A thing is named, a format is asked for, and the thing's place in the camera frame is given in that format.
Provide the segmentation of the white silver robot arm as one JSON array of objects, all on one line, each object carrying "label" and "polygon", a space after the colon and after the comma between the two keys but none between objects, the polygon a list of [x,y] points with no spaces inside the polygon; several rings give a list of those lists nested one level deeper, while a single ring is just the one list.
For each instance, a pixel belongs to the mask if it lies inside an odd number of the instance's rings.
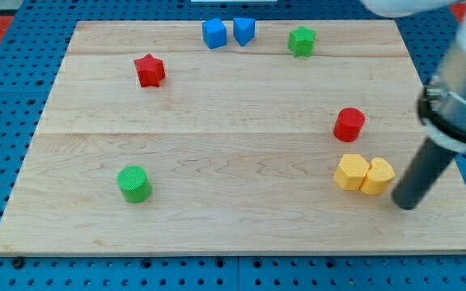
[{"label": "white silver robot arm", "polygon": [[466,152],[466,17],[419,97],[418,115],[435,145]]}]

